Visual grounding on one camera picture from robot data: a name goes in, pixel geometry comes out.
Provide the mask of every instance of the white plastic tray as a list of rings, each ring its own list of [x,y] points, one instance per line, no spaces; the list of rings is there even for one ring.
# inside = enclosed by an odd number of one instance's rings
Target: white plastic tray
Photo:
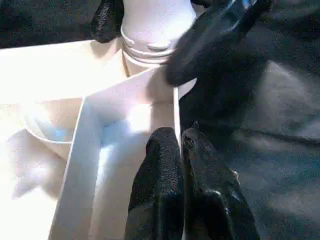
[[[122,239],[133,179],[150,134],[173,127],[180,89],[154,68],[86,97],[81,105],[49,239]]]

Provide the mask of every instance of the black rubber glove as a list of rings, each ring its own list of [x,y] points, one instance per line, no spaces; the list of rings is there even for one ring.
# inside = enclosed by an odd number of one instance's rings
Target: black rubber glove
[[[256,240],[259,235],[241,192],[237,174],[229,169],[197,129],[182,134],[183,160],[188,177],[187,235],[207,233],[212,240]]]
[[[179,86],[194,78],[222,58],[268,11],[272,0],[231,0],[226,6],[211,6],[177,43],[168,61],[167,81]]]
[[[184,183],[172,128],[157,129],[132,185],[126,240],[180,240],[184,228]]]

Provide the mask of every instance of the white box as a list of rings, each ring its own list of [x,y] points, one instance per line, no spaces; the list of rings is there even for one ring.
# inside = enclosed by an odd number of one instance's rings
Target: white box
[[[84,98],[49,239],[123,239],[150,134],[173,127],[180,143],[181,94],[160,67]]]

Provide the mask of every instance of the white bottle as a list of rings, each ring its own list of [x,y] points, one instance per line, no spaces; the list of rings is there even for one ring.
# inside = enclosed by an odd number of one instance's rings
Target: white bottle
[[[130,75],[165,63],[196,13],[190,0],[123,0],[121,34]]]

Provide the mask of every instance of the gloved finger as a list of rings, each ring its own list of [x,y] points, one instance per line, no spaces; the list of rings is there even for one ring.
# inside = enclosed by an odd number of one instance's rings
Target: gloved finger
[[[108,43],[120,36],[123,17],[123,0],[102,0],[91,21],[92,37],[99,43]]]
[[[179,86],[228,57],[228,51],[246,35],[273,0],[232,0],[226,7],[210,7],[178,41],[167,62],[166,79]]]
[[[192,183],[193,218],[202,219],[211,239],[259,239],[253,214],[229,169],[197,128],[182,134],[183,160]]]
[[[182,161],[175,132],[157,129],[132,185],[125,239],[180,240],[184,228]]]

